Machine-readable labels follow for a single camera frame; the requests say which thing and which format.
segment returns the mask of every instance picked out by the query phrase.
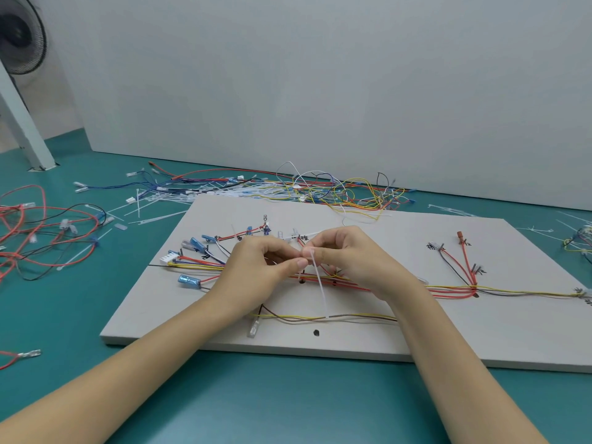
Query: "right hand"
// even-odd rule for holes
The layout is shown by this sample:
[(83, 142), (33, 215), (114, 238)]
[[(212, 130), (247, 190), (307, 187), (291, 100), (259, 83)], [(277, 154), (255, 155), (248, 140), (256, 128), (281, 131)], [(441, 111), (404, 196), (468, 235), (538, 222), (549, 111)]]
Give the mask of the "right hand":
[(342, 269), (344, 275), (383, 298), (393, 289), (420, 283), (407, 269), (387, 254), (358, 226), (337, 227), (316, 235), (302, 248), (310, 263)]

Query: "electric fan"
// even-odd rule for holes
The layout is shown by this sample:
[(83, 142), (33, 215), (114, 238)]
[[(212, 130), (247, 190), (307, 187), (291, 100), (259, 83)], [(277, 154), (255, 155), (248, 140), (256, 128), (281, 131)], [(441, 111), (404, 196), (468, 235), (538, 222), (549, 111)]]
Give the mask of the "electric fan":
[(0, 0), (0, 60), (6, 71), (11, 75), (31, 73), (41, 66), (46, 54), (47, 35), (33, 4), (29, 0)]

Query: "wiring board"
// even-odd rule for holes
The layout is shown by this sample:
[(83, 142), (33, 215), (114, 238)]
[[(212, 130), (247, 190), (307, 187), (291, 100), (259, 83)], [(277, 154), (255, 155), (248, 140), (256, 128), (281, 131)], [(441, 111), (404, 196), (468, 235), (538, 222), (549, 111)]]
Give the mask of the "wiring board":
[[(217, 195), (197, 197), (101, 332), (104, 342), (129, 344), (200, 298), (203, 291), (179, 283), (179, 276), (195, 273), (203, 282), (209, 277), (215, 279), (211, 275), (219, 273), (226, 259), (217, 244), (222, 243), (227, 252), (232, 252), (237, 243), (235, 234), (249, 226), (260, 233), (264, 216), (270, 233), (277, 236), (281, 231), (285, 238), (295, 236), (295, 247), (307, 234), (343, 224), (359, 225), (430, 286), (455, 326), (488, 366), (592, 372), (592, 349), (587, 338), (592, 333), (592, 302), (582, 295), (586, 288), (505, 220), (385, 211), (373, 221), (312, 203)], [(462, 246), (458, 231), (466, 240)], [(203, 268), (163, 264), (161, 258), (169, 251), (179, 252), (181, 243), (192, 237), (203, 242), (203, 234), (225, 238), (210, 243), (208, 252), (212, 256), (207, 260), (201, 260), (201, 253), (183, 250), (188, 263), (192, 259), (205, 261), (199, 264)], [(454, 258), (443, 256), (444, 250)], [(454, 259), (463, 263), (463, 250), (468, 254), (464, 269), (468, 274), (463, 274), (459, 264), (459, 275), (453, 270)], [(315, 274), (311, 267), (305, 271)], [(466, 279), (470, 281), (473, 276), (478, 283), (467, 285)], [(323, 283), (325, 307), (316, 276), (302, 279), (304, 283), (293, 278), (277, 287), (265, 302), (267, 310), (259, 312), (261, 321), (254, 337), (248, 333), (255, 316), (248, 315), (213, 337), (203, 349), (411, 361), (396, 321), (387, 319), (393, 313), (385, 302), (367, 291), (329, 281)], [(268, 311), (290, 318), (324, 318), (328, 312), (336, 318), (291, 323)], [(342, 316), (352, 313), (376, 318)]]

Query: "green floor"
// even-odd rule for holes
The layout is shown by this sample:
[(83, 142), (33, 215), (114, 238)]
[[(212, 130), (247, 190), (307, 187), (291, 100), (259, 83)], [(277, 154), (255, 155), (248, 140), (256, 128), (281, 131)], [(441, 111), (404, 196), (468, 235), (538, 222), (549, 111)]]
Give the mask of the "green floor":
[[(93, 153), (83, 131), (56, 137), (48, 145), (60, 167), (44, 173), (26, 171), (29, 165), (20, 150), (0, 154), (0, 192), (36, 183), (47, 191), (49, 205), (90, 202), (112, 209), (135, 190), (74, 193), (72, 182), (126, 183), (126, 173), (148, 167), (146, 158)], [(157, 162), (174, 173), (207, 167)], [(575, 228), (583, 224), (559, 212), (592, 221), (592, 212), (426, 192), (412, 197), (417, 202), (405, 210), (442, 213), (428, 207), (439, 205), (505, 218), (515, 227), (553, 230), (546, 233), (555, 238), (573, 233), (557, 220)], [(33, 198), (21, 201), (40, 202)], [(180, 210), (157, 203), (143, 209), (142, 217)], [(87, 261), (40, 281), (24, 282), (15, 273), (6, 278), (0, 285), (0, 349), (41, 348), (43, 355), (0, 371), (0, 420), (117, 351), (102, 344), (99, 332), (180, 219), (114, 230)], [(592, 286), (592, 265), (579, 253), (564, 252), (553, 238), (521, 232), (582, 284)], [(586, 424), (592, 375), (492, 373), (550, 442), (590, 442)], [(448, 439), (414, 365), (201, 351), (109, 442), (424, 444)]]

